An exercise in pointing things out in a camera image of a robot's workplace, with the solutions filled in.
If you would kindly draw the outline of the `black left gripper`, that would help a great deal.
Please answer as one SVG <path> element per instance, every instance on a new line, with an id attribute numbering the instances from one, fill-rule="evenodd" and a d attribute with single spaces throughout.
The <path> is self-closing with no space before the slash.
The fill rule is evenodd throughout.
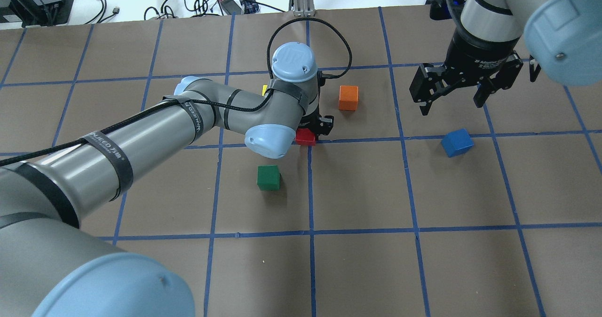
<path id="1" fill-rule="evenodd" d="M 306 88 L 308 94 L 308 107 L 305 115 L 299 122 L 298 130 L 308 129 L 314 135 L 329 135 L 334 126 L 334 117 L 332 115 L 322 116 L 320 114 L 320 96 L 321 88 L 325 85 L 325 81 L 331 75 L 318 72 L 313 79 L 301 83 L 301 87 Z"/>

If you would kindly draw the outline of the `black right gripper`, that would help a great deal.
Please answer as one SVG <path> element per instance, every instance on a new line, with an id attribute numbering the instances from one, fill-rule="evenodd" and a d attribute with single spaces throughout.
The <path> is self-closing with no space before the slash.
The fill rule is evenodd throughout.
<path id="1" fill-rule="evenodd" d="M 457 29 L 441 65 L 419 65 L 409 92 L 427 116 L 433 103 L 458 88 L 477 87 L 473 101 L 482 108 L 498 90 L 511 88 L 523 61 L 515 50 L 518 39 L 489 42 Z"/>

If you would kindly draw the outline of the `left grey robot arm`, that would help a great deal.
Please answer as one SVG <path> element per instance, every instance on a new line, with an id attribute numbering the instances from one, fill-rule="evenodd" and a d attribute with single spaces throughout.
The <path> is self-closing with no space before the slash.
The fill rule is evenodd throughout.
<path id="1" fill-rule="evenodd" d="M 84 218 L 214 127 L 283 158 L 298 128 L 330 131 L 318 115 L 319 71 L 304 43 L 268 59 L 265 96 L 185 77 L 174 94 L 120 124 L 1 162 L 3 317 L 193 317 L 185 281 L 154 259 L 81 231 Z"/>

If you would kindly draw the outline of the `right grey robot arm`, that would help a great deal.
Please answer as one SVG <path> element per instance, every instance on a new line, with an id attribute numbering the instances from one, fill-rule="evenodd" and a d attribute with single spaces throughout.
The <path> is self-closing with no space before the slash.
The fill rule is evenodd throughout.
<path id="1" fill-rule="evenodd" d="M 455 30 L 442 65 L 419 65 L 409 86 L 426 116 L 450 92 L 477 87 L 484 107 L 511 88 L 523 67 L 515 46 L 524 39 L 530 81 L 540 72 L 565 86 L 601 81 L 601 0 L 428 0 L 432 20 L 451 19 Z"/>

